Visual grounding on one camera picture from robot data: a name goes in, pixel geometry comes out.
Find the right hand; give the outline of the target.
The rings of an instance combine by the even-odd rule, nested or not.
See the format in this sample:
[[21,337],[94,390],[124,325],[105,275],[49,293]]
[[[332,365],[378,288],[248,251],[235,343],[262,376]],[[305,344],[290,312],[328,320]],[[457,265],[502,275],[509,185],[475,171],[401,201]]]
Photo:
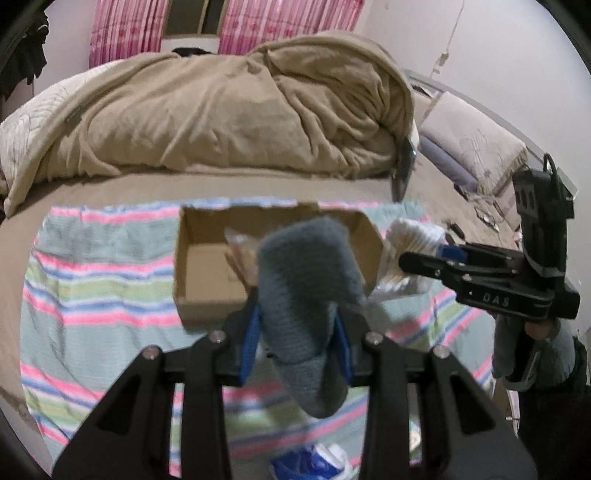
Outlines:
[[552,320],[544,320],[541,323],[527,322],[525,324],[525,332],[528,336],[536,341],[547,339],[554,328]]

